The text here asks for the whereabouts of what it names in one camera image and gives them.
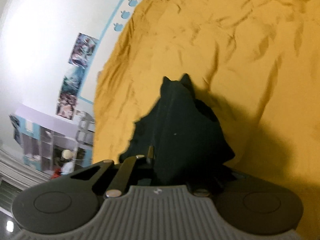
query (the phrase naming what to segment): circular pad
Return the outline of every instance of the circular pad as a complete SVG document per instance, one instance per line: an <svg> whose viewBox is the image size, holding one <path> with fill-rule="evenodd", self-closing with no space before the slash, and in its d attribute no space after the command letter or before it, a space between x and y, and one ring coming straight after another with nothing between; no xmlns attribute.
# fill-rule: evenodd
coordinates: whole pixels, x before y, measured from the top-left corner
<svg viewBox="0 0 320 240"><path fill-rule="evenodd" d="M281 201L270 193L253 192L244 197L243 204L253 212L268 214L276 211L281 206Z"/></svg>
<svg viewBox="0 0 320 240"><path fill-rule="evenodd" d="M54 214L66 210L71 205L71 198L63 192L46 192L36 198L34 205L42 213Z"/></svg>

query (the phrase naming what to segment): apple decal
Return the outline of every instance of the apple decal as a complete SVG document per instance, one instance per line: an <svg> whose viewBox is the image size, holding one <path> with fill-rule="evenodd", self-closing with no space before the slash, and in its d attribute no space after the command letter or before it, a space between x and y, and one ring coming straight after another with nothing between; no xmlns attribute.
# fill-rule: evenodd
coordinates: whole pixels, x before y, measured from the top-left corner
<svg viewBox="0 0 320 240"><path fill-rule="evenodd" d="M130 16L130 12L121 11L121 18L122 19L128 19Z"/></svg>
<svg viewBox="0 0 320 240"><path fill-rule="evenodd" d="M135 7L137 5L138 1L137 0L129 0L129 6Z"/></svg>
<svg viewBox="0 0 320 240"><path fill-rule="evenodd" d="M115 26L115 27L114 27L114 30L115 30L116 32L122 31L122 29L123 29L123 25L122 25L122 24L114 23L113 25Z"/></svg>

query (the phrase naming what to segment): black cloth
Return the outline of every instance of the black cloth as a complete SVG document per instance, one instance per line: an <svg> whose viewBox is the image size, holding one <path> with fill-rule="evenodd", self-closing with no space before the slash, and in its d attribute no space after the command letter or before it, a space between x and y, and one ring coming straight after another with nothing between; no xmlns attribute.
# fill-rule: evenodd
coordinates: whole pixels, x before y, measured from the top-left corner
<svg viewBox="0 0 320 240"><path fill-rule="evenodd" d="M195 98L187 74L180 81L164 77L160 94L150 113L135 123L130 146L119 157L121 163L130 156L147 156L149 146L154 146L157 180L161 185L173 185L195 174L211 174L234 157L217 117Z"/></svg>

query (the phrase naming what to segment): wrinkled fabric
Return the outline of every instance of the wrinkled fabric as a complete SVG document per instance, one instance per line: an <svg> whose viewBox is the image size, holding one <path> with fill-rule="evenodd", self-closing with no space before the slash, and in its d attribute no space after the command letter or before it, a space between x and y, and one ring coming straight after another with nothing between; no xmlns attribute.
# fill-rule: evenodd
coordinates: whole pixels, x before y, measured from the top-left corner
<svg viewBox="0 0 320 240"><path fill-rule="evenodd" d="M195 98L187 74L180 81L164 77L160 95L150 113L135 123L130 146L119 161L138 153L147 156L152 146L156 185L181 185L195 181L196 175L197 184L212 179L220 170L216 167L235 156L214 112Z"/></svg>
<svg viewBox="0 0 320 240"><path fill-rule="evenodd" d="M118 159L163 76L188 73L236 157L293 190L320 236L320 0L143 0L99 77L93 161Z"/></svg>

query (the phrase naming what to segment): poster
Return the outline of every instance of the poster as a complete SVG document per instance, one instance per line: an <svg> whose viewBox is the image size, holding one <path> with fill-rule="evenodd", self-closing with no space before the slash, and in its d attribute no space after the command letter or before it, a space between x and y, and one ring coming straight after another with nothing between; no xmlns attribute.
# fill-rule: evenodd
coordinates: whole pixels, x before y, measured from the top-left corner
<svg viewBox="0 0 320 240"><path fill-rule="evenodd" d="M18 118L16 118L14 115L10 114L9 118L11 120L11 123L13 125L13 138L16 140L17 143L21 146L21 138L20 138L20 121Z"/></svg>
<svg viewBox="0 0 320 240"><path fill-rule="evenodd" d="M73 47L69 63L86 68L91 60L98 40L88 35L79 33L76 44Z"/></svg>
<svg viewBox="0 0 320 240"><path fill-rule="evenodd" d="M97 39L79 33L68 61L71 68L63 78L57 104L57 115L70 120L73 118L78 91L97 43Z"/></svg>

